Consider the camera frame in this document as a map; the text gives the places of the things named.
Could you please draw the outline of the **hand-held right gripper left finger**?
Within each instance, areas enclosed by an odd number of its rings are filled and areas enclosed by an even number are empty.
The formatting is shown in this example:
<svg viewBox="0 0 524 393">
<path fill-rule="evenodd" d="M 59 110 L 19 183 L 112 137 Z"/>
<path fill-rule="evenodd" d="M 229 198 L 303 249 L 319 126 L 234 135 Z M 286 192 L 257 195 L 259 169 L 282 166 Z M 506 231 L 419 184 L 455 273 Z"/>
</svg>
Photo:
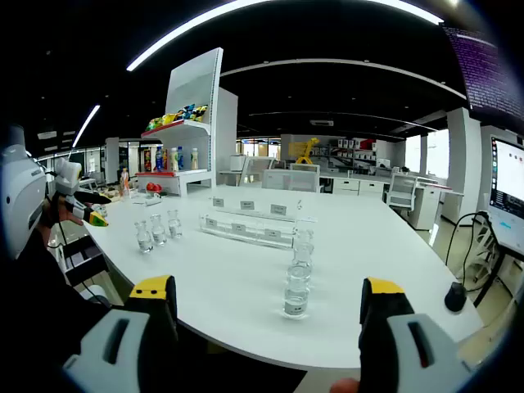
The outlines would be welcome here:
<svg viewBox="0 0 524 393">
<path fill-rule="evenodd" d="M 82 338 L 66 376 L 82 392 L 166 392 L 177 371 L 177 313 L 173 276 L 136 284 L 124 306 Z"/>
</svg>

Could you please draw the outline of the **person's right hand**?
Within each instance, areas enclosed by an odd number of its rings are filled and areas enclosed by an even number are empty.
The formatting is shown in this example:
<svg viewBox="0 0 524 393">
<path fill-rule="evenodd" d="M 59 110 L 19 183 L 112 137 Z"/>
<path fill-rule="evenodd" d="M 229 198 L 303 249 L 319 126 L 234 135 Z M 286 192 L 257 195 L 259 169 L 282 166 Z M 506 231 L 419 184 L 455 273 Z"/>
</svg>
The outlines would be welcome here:
<svg viewBox="0 0 524 393">
<path fill-rule="evenodd" d="M 330 393 L 358 393 L 359 381 L 354 378 L 342 378 L 334 382 L 329 390 Z"/>
</svg>

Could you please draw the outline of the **person's left hand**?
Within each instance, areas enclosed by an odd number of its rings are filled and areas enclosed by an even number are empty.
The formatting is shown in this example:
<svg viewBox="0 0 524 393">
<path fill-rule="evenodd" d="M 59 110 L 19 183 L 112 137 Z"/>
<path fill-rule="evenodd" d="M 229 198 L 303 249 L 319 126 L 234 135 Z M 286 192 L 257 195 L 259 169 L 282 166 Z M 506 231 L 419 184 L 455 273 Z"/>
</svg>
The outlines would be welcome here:
<svg viewBox="0 0 524 393">
<path fill-rule="evenodd" d="M 40 219 L 44 227 L 52 228 L 55 224 L 62 221 L 70 221 L 79 226 L 83 226 L 82 219 L 75 217 L 72 212 L 68 211 L 66 207 L 66 199 L 63 196 L 58 196 L 52 200 L 46 200 L 43 204 L 43 213 Z"/>
</svg>

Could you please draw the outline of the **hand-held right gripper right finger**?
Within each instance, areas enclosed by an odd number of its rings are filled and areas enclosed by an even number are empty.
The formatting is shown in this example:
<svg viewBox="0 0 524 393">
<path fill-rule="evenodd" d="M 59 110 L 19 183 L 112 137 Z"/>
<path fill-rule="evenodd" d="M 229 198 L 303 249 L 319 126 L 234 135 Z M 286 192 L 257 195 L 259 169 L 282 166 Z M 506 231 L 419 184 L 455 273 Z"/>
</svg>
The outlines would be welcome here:
<svg viewBox="0 0 524 393">
<path fill-rule="evenodd" d="M 364 279 L 359 323 L 360 392 L 456 392 L 471 376 L 454 340 L 393 282 Z"/>
</svg>

